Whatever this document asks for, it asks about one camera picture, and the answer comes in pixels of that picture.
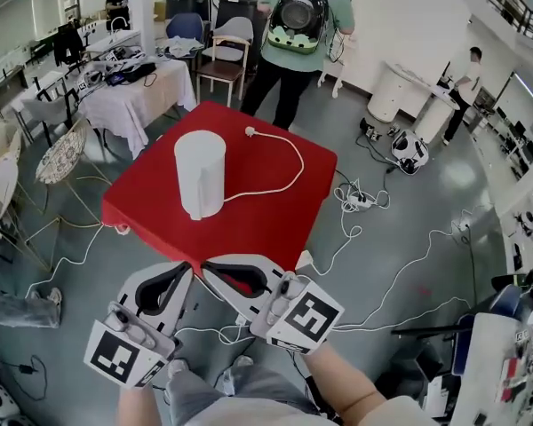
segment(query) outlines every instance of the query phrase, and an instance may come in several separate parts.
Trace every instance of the green t-shirt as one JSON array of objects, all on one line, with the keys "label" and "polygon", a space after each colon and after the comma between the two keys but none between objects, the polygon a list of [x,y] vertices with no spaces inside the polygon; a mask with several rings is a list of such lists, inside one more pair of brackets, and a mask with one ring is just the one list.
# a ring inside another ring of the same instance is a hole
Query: green t-shirt
[{"label": "green t-shirt", "polygon": [[[261,4],[268,4],[271,10],[274,10],[279,0],[259,0]],[[355,27],[354,9],[351,0],[328,0],[330,4],[330,17],[328,31],[322,38],[316,52],[309,55],[286,51],[279,47],[274,47],[265,42],[262,50],[262,56],[266,61],[274,63],[279,67],[291,69],[292,71],[312,72],[323,69],[323,60],[328,52],[331,40],[336,34],[336,29],[352,30]]]}]

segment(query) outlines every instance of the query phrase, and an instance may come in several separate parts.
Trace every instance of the person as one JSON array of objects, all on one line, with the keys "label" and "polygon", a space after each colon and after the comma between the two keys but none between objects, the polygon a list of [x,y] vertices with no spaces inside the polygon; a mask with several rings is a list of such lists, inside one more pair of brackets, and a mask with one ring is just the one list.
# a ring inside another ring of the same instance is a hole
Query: person
[{"label": "person", "polygon": [[0,292],[0,325],[5,327],[58,328],[63,296],[53,288],[47,298],[33,291],[30,298]]},{"label": "person", "polygon": [[[259,0],[259,11],[270,15],[279,0]],[[274,126],[287,130],[298,111],[300,97],[316,71],[323,69],[323,60],[336,29],[343,35],[354,32],[354,10],[351,0],[328,0],[329,26],[314,53],[287,51],[266,42],[257,69],[257,76],[247,90],[241,112],[254,116],[268,92],[281,81],[281,92],[276,108]]]},{"label": "person", "polygon": [[111,30],[112,21],[116,18],[119,19],[115,22],[112,29],[117,30],[130,30],[131,28],[131,16],[128,11],[128,0],[107,0],[105,8],[107,9],[107,30]]},{"label": "person", "polygon": [[457,81],[454,85],[454,90],[450,92],[450,96],[460,106],[460,110],[457,110],[452,116],[452,120],[444,133],[442,142],[447,146],[454,138],[458,127],[462,120],[464,120],[464,114],[468,108],[473,104],[480,91],[480,78],[481,78],[481,50],[478,47],[470,49],[470,66],[462,79]]},{"label": "person", "polygon": [[[323,398],[346,426],[434,426],[410,398],[386,400],[361,371],[324,343],[304,361]],[[314,404],[281,375],[239,357],[227,370],[228,392],[214,390],[173,360],[166,387],[173,426],[330,426]],[[161,426],[154,390],[121,390],[118,426]]]}]

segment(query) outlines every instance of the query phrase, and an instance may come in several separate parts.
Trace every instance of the red tablecloth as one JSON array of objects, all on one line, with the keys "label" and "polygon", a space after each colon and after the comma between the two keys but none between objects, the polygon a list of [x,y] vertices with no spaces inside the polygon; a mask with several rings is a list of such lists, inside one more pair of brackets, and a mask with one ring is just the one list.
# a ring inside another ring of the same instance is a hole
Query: red tablecloth
[{"label": "red tablecloth", "polygon": [[[248,138],[245,128],[284,136],[302,153],[305,169],[283,193],[227,202],[213,217],[192,221],[182,208],[174,145],[189,131],[209,130],[227,144],[225,196],[285,187],[300,170],[287,143]],[[225,254],[260,254],[294,270],[322,201],[329,195],[337,156],[269,123],[205,102],[171,128],[105,193],[102,220],[128,225],[146,244],[171,260],[187,260],[195,272]]]}]

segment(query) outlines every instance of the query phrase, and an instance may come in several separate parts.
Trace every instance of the white shirt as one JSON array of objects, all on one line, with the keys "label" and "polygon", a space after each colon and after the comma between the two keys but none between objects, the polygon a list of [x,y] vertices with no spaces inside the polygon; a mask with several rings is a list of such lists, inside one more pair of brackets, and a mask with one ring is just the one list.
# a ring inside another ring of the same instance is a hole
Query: white shirt
[{"label": "white shirt", "polygon": [[[186,426],[335,426],[320,416],[266,399],[222,398],[197,414]],[[359,426],[435,426],[437,423],[408,397],[387,401]]]},{"label": "white shirt", "polygon": [[478,96],[478,92],[480,91],[480,76],[481,64],[473,61],[468,68],[468,72],[465,74],[465,77],[470,79],[471,82],[458,87],[458,93],[470,106],[476,100],[476,96]]}]

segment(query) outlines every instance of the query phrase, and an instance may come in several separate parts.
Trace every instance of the gray floor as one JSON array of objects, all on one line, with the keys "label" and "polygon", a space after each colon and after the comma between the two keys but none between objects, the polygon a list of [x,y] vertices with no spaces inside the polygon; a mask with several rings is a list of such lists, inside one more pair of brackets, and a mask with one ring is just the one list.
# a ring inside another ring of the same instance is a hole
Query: gray floor
[{"label": "gray floor", "polygon": [[[359,178],[366,192],[376,193],[382,186],[386,166],[372,161],[369,153],[354,143],[359,133],[359,121],[367,114],[367,100],[345,89],[340,92],[339,99],[332,99],[331,86],[331,83],[326,83],[321,89],[312,86],[306,92],[292,131],[335,151],[339,158],[338,168],[351,179]],[[259,118],[272,121],[277,93],[278,89],[269,95],[259,111]],[[225,102],[225,90],[218,87],[212,98]],[[173,120],[165,117],[153,123],[147,130],[151,142],[173,124]],[[109,136],[108,142],[115,154],[102,152],[97,139],[91,134],[87,153],[99,160],[99,166],[110,178],[116,179],[131,164],[131,155],[122,139]],[[378,148],[383,153],[389,153],[389,144],[390,139],[384,136]],[[33,172],[45,148],[43,138],[38,139],[23,154],[20,162],[22,183],[37,199],[43,197],[44,188],[33,183]],[[458,132],[448,148],[433,145],[432,158],[415,177],[407,177],[400,172],[387,177],[392,197],[390,209],[371,209],[364,214],[346,217],[346,226],[362,225],[363,234],[337,258],[330,274],[317,279],[346,307],[344,322],[362,322],[378,307],[395,273],[410,260],[425,254],[430,230],[448,232],[450,221],[459,220],[462,209],[472,211],[480,204],[488,204],[489,207],[485,174],[465,130]],[[341,179],[336,176],[335,185],[340,182]],[[106,186],[94,180],[74,183],[99,213],[100,198]],[[488,207],[476,208],[473,217],[468,217],[472,223],[476,288],[481,300],[493,293],[489,286],[490,278],[505,271],[498,221],[494,211]],[[62,187],[52,190],[48,217],[56,212],[84,224],[90,221],[80,204]],[[344,242],[339,218],[339,203],[331,195],[322,205],[307,243],[320,269],[328,266],[332,254]],[[46,217],[40,217],[26,207],[23,222],[29,230],[35,230],[46,222]],[[94,229],[63,227],[58,257],[81,260],[94,232]],[[41,237],[40,247],[45,248],[52,236],[45,233]],[[48,396],[41,403],[28,400],[12,383],[12,373],[8,369],[3,371],[8,389],[36,422],[66,426],[114,423],[117,387],[82,362],[91,324],[95,319],[104,317],[108,302],[115,299],[123,281],[132,272],[163,260],[135,235],[123,237],[113,230],[104,229],[93,244],[86,264],[62,265],[52,283],[60,287],[65,295],[63,323],[59,330],[0,327],[0,353],[4,360],[25,363],[32,354],[36,354],[47,365]],[[312,271],[308,268],[305,273],[312,274]],[[21,296],[25,295],[31,282],[45,277],[28,260],[19,257],[12,266],[0,265],[0,287]],[[452,296],[473,301],[470,257],[463,245],[456,244],[451,238],[435,235],[431,256],[403,273],[382,311],[367,326],[380,327],[400,322],[432,309]],[[437,313],[411,322],[411,325],[446,325],[464,310],[464,304],[455,302]],[[182,327],[220,327],[234,322],[233,311],[212,298],[199,284],[194,284],[180,324]],[[246,343],[241,343],[226,347],[211,333],[186,332],[181,339],[185,347],[180,356],[188,358],[196,373],[210,382],[214,382],[220,371],[246,346]],[[386,368],[388,360],[402,343],[391,337],[388,330],[334,333],[330,341],[373,379]],[[249,354],[303,386],[286,351],[256,342]],[[28,391],[36,394],[43,387],[40,375],[16,377]],[[155,384],[164,383],[164,375],[158,375]],[[158,392],[157,397],[164,424],[167,424],[169,420],[162,395]]]}]

